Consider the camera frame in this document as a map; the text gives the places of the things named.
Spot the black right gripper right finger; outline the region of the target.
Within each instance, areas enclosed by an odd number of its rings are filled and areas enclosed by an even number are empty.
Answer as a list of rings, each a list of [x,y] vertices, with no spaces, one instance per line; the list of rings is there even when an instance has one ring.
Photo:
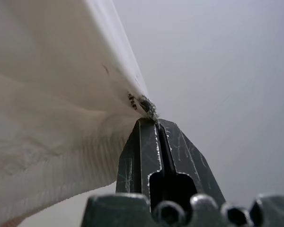
[[[197,193],[204,193],[211,196],[218,205],[225,203],[225,198],[203,154],[174,122],[161,119],[160,123],[165,129],[176,179],[179,180],[175,186],[181,195],[191,197]]]

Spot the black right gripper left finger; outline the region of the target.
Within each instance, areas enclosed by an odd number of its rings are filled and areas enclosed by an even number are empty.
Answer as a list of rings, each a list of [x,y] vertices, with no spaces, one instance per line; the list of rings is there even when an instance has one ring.
[[[164,164],[160,131],[152,121],[141,118],[121,152],[116,180],[117,193],[139,193],[154,212],[163,201]]]

